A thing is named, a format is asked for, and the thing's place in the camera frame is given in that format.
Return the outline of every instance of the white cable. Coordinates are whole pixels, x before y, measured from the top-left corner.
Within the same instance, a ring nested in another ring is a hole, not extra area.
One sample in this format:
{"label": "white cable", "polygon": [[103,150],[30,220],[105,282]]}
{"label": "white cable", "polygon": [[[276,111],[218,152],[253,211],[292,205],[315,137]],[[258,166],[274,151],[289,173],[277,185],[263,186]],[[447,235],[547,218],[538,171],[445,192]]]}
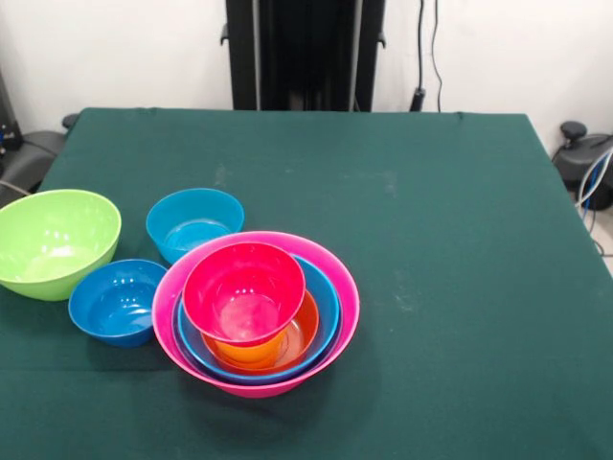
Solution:
{"label": "white cable", "polygon": [[[606,170],[607,170],[607,168],[609,166],[609,163],[611,162],[611,157],[613,157],[613,148],[607,150],[605,153],[603,153],[601,156],[599,156],[596,159],[596,161],[594,161],[594,163],[592,163],[590,165],[590,167],[587,169],[587,171],[585,172],[585,176],[581,180],[581,185],[579,186],[579,193],[578,193],[578,198],[579,199],[578,199],[577,203],[575,204],[576,207],[579,207],[581,204],[583,204],[583,202],[585,202],[594,192],[596,192],[596,189],[598,189],[599,185],[601,185],[602,178],[606,174]],[[596,166],[599,163],[601,163],[602,160],[604,160],[604,165],[602,166],[601,171],[598,174],[598,177],[597,177],[596,181],[594,182],[594,185],[592,186],[592,188],[590,189],[590,191],[586,195],[583,195],[583,190],[585,189],[585,184],[589,180],[589,177],[592,174],[592,171],[596,169]]]}
{"label": "white cable", "polygon": [[7,187],[7,188],[9,188],[11,190],[15,190],[16,192],[18,192],[19,194],[21,194],[23,196],[31,195],[30,192],[26,192],[25,190],[20,189],[16,185],[12,185],[10,182],[6,182],[4,180],[0,180],[0,185],[4,185],[5,187]]}

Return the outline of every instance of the black metal stand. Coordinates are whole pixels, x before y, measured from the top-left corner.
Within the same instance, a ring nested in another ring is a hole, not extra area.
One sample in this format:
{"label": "black metal stand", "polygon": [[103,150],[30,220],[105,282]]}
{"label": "black metal stand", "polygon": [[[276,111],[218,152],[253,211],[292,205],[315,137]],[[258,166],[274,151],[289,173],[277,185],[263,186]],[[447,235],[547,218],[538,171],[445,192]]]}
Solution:
{"label": "black metal stand", "polygon": [[226,0],[234,109],[373,105],[385,0]]}

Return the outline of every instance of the pink bowl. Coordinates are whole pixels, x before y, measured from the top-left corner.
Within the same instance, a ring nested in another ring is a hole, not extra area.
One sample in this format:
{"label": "pink bowl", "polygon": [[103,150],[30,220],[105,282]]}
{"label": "pink bowl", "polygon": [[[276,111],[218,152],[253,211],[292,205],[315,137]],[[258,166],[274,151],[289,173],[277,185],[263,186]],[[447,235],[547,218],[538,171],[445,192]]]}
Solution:
{"label": "pink bowl", "polygon": [[[203,257],[220,247],[235,242],[264,242],[302,257],[321,269],[330,279],[338,294],[341,304],[341,324],[338,339],[326,359],[314,368],[294,379],[262,386],[243,386],[217,380],[202,373],[183,358],[172,334],[172,311],[188,275]],[[175,263],[162,279],[153,297],[153,329],[166,354],[184,371],[200,380],[220,388],[223,391],[243,398],[268,398],[281,395],[318,372],[326,369],[347,348],[352,340],[360,314],[360,300],[357,286],[350,272],[331,252],[319,244],[307,239],[277,232],[245,232],[228,235],[205,242],[186,254]]]}
{"label": "pink bowl", "polygon": [[192,270],[183,289],[185,313],[213,340],[254,347],[278,335],[305,296],[305,274],[278,247],[239,242],[218,249]]}

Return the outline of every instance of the dark green table cover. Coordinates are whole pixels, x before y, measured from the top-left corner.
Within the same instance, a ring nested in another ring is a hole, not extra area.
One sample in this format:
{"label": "dark green table cover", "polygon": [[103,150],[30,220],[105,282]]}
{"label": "dark green table cover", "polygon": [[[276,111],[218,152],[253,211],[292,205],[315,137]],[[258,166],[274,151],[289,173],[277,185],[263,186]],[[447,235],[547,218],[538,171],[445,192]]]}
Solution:
{"label": "dark green table cover", "polygon": [[189,187],[345,261],[350,347],[242,400],[1,289],[0,458],[613,457],[611,278],[526,117],[88,109],[43,184],[108,196],[116,259],[155,261],[148,209]]}

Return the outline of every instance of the bowl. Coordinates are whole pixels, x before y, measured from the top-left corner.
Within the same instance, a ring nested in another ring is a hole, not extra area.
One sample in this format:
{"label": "bowl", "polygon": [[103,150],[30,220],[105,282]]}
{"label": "bowl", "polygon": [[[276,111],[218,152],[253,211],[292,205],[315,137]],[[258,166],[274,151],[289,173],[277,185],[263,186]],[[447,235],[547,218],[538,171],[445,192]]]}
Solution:
{"label": "bowl", "polygon": [[[310,344],[306,343],[301,353],[296,354],[294,352],[296,356],[293,359],[288,359],[292,355],[290,354],[286,357],[286,359],[275,359],[275,361],[270,364],[270,367],[264,367],[261,365],[260,369],[246,369],[244,366],[241,366],[240,363],[233,362],[224,356],[218,356],[216,354],[215,344],[212,345],[211,343],[213,341],[210,339],[205,339],[205,344],[207,344],[207,348],[213,357],[216,358],[218,366],[216,365],[215,361],[211,360],[211,357],[208,354],[206,354],[205,357],[206,361],[200,362],[204,364],[206,368],[211,370],[211,372],[223,379],[234,381],[236,383],[241,383],[242,381],[234,380],[235,376],[232,376],[232,374],[269,377],[266,380],[248,379],[244,381],[246,384],[262,384],[265,381],[281,381],[290,378],[292,375],[297,375],[303,372],[305,369],[316,363],[317,360],[326,352],[338,330],[338,322],[340,317],[338,297],[336,296],[334,287],[330,283],[329,279],[326,277],[326,275],[324,275],[324,273],[321,272],[320,269],[302,258],[296,257],[296,259],[305,273],[305,299],[308,297],[312,298],[315,308],[317,309],[317,315],[319,316],[319,324],[317,325],[317,331],[314,332],[312,342]],[[227,373],[219,372],[219,367],[227,371]]]}
{"label": "bowl", "polygon": [[[279,334],[302,304],[305,275],[270,244],[226,245],[195,266],[183,289],[185,313],[211,339],[253,347]],[[231,356],[240,360],[239,355]]]}
{"label": "bowl", "polygon": [[[250,386],[229,383],[204,372],[181,353],[181,344],[173,334],[173,312],[181,297],[185,281],[198,262],[207,254],[236,242],[263,242],[304,258],[316,265],[334,286],[341,306],[340,331],[333,347],[315,366],[292,379],[277,383]],[[295,235],[278,232],[246,232],[209,241],[185,256],[165,275],[153,298],[152,320],[157,340],[164,352],[181,369],[195,378],[206,381],[222,391],[243,398],[269,398],[286,393],[305,380],[330,366],[350,344],[359,320],[360,305],[357,286],[350,272],[331,252],[316,242]]]}
{"label": "bowl", "polygon": [[237,233],[245,212],[233,196],[215,189],[188,189],[158,201],[147,216],[147,232],[162,257],[174,264],[190,250]]}
{"label": "bowl", "polygon": [[118,261],[87,275],[68,302],[73,323],[102,342],[123,348],[153,336],[151,304],[166,269],[150,261]]}
{"label": "bowl", "polygon": [[178,306],[178,337],[188,353],[197,361],[198,368],[211,372],[222,380],[245,385],[261,385],[289,379],[304,371],[316,358],[310,356],[308,360],[304,360],[317,334],[319,319],[314,299],[310,294],[305,295],[305,299],[296,318],[285,328],[285,339],[280,355],[260,363],[262,369],[246,369],[220,356],[215,341],[200,334],[190,324],[182,304]]}
{"label": "bowl", "polygon": [[291,320],[289,325],[283,330],[283,340],[279,349],[271,356],[267,356],[257,362],[244,363],[234,361],[231,357],[223,353],[222,345],[231,345],[222,342],[215,342],[205,334],[201,335],[204,344],[216,358],[219,365],[226,371],[234,374],[246,376],[263,376],[276,374],[285,369],[292,368],[305,360],[305,354],[309,349],[319,327],[319,311],[313,296],[307,291],[303,304]]}
{"label": "bowl", "polygon": [[267,342],[262,343],[262,345],[256,345],[255,347],[237,347],[212,339],[209,339],[209,343],[215,348],[219,357],[223,357],[229,362],[235,363],[238,367],[258,369],[260,367],[268,367],[268,365],[272,365],[277,361],[281,346],[287,340],[285,336],[287,328],[289,328],[289,326]]}
{"label": "bowl", "polygon": [[115,254],[117,207],[84,190],[53,190],[0,209],[0,284],[39,300],[66,300]]}

